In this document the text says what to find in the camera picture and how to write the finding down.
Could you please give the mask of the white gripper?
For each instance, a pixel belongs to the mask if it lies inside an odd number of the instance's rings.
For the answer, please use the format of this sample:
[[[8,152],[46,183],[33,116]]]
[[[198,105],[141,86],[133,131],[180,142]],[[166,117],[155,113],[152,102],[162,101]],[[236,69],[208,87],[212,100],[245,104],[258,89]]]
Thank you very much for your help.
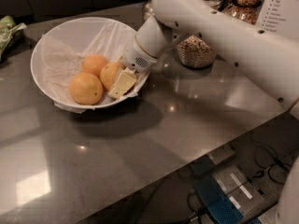
[[[157,60],[149,56],[139,47],[136,41],[133,40],[125,46],[121,56],[121,62],[128,68],[120,70],[108,92],[108,95],[114,99],[121,98],[136,84],[136,74],[130,69],[134,69],[137,72],[147,72],[157,63]]]

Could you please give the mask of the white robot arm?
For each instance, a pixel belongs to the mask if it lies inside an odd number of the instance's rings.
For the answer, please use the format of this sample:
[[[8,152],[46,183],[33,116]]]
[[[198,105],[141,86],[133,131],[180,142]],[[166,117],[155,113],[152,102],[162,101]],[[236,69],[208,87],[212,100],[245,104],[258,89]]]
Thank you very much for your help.
[[[225,15],[203,0],[151,0],[153,14],[130,38],[121,62],[138,72],[197,35],[299,119],[299,43]]]

